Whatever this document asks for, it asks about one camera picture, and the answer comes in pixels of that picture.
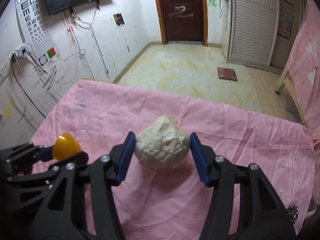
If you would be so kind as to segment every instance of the tiled floor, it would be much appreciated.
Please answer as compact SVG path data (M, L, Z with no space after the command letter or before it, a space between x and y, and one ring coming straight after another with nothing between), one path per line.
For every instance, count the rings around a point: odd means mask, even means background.
M238 82L219 79L217 67L234 69ZM151 46L119 84L199 97L261 112L245 66L226 63L220 48L189 44Z
M284 88L281 95L275 93L275 83L280 75L256 68L246 68L258 95L262 113L298 122L297 118L285 109L290 98L288 90Z

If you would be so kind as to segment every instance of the eye chart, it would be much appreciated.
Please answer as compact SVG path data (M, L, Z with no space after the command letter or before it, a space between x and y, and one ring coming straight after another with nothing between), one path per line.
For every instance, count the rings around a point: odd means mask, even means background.
M58 54L58 48L44 26L38 0L17 0L16 9L26 43L44 65Z

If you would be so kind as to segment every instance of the brown door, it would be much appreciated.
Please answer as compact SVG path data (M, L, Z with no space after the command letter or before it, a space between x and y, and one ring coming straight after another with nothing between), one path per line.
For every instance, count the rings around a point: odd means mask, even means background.
M168 41L203 41L202 0L161 0Z

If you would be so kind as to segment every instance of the pink tablecloth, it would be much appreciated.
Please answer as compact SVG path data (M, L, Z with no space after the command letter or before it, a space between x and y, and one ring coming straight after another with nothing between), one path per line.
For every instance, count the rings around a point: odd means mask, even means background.
M316 179L313 195L320 204L320 11L313 0L307 0L305 21L294 41L287 67L315 143Z
M315 153L311 133L302 125L198 98L94 81L79 81L48 114L32 142L50 146L69 132L89 153L92 163L137 135L163 114L196 132L232 163L257 163L286 208L298 207L296 231L302 227L314 182ZM37 163L33 172L45 171ZM173 170L149 171L132 157L126 180L113 188L116 208L128 240L198 239L212 189L199 180L191 154ZM239 190L235 192L231 232L236 231ZM92 213L87 212L94 232Z

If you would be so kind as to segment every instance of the door frame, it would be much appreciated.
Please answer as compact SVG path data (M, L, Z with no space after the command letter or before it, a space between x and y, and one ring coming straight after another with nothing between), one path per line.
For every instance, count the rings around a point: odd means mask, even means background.
M164 16L162 10L161 0L156 0L156 6L158 11L159 17L159 24L160 24L160 31L161 31L161 39L162 44L167 44L167 33L165 30L164 24ZM208 8L207 8L207 0L202 0L202 7L203 7L203 45L208 46Z

